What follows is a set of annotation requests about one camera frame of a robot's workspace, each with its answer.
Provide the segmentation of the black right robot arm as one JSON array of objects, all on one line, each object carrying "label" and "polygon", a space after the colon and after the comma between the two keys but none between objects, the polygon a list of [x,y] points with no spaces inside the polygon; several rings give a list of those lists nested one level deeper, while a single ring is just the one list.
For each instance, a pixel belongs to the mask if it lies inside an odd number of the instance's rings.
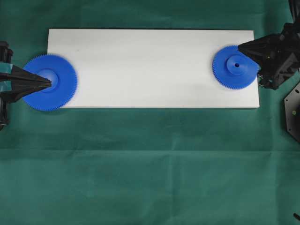
[{"label": "black right robot arm", "polygon": [[281,33],[270,34],[238,45],[238,50],[260,66],[259,86],[276,90],[300,68],[300,2],[290,0],[292,23]]}]

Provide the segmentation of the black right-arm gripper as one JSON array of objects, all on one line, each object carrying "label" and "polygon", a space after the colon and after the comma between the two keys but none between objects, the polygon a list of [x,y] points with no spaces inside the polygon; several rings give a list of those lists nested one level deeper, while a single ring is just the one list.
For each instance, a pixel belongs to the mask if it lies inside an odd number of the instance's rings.
[{"label": "black right-arm gripper", "polygon": [[261,87],[277,90],[300,68],[300,23],[285,23],[281,34],[270,34],[238,45],[260,66]]}]

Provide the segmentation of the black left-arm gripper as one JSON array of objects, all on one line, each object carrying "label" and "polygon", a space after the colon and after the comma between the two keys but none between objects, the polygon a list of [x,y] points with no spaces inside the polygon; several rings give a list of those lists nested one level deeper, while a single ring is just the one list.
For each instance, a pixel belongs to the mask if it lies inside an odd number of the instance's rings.
[{"label": "black left-arm gripper", "polygon": [[[13,51],[5,41],[0,42],[0,62],[11,63]],[[14,103],[24,96],[50,88],[51,81],[37,74],[30,73],[20,67],[12,66],[10,72],[1,72],[0,81],[11,83],[34,83],[31,85],[11,85],[11,90],[0,92],[0,130],[9,124],[8,102]]]}]

